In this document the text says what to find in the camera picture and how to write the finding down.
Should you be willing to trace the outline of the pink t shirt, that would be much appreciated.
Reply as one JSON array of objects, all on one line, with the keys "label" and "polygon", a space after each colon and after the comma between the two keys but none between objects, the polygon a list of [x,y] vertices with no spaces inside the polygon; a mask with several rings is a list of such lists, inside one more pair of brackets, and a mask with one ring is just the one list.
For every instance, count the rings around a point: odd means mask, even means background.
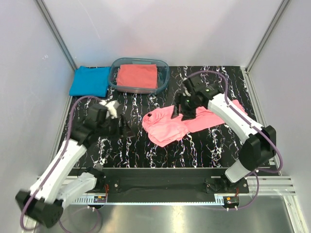
[{"label": "pink t shirt", "polygon": [[174,141],[180,141],[188,133],[195,133],[227,123],[205,107],[198,107],[196,118],[190,120],[183,120],[182,114],[171,118],[173,110],[173,105],[157,108],[143,117],[142,126],[148,133],[150,141],[160,147],[165,147]]}]

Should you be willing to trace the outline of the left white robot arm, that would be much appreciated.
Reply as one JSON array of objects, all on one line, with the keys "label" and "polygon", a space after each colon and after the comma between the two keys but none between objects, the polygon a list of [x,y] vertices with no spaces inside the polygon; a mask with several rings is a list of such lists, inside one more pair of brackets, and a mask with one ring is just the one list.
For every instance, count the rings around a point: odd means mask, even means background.
[{"label": "left white robot arm", "polygon": [[53,227],[63,211],[88,191],[100,192],[107,187],[102,168],[88,168],[65,187],[63,182],[77,161],[100,137],[126,138],[133,134],[124,115],[118,114],[119,103],[105,100],[88,109],[85,119],[75,127],[69,124],[67,138],[41,177],[29,188],[19,190],[15,200],[22,216],[28,216],[46,228]]}]

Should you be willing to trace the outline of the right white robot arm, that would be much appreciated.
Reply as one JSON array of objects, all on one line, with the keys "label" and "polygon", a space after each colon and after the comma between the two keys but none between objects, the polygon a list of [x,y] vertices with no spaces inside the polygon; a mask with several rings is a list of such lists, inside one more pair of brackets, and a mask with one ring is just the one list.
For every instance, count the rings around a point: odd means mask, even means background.
[{"label": "right white robot arm", "polygon": [[276,131],[251,119],[217,85],[205,86],[198,76],[184,79],[182,84],[184,91],[175,98],[172,118],[181,115],[182,120],[196,119],[196,111],[204,107],[220,117],[242,142],[237,161],[220,181],[222,190],[232,192],[241,178],[275,156]]}]

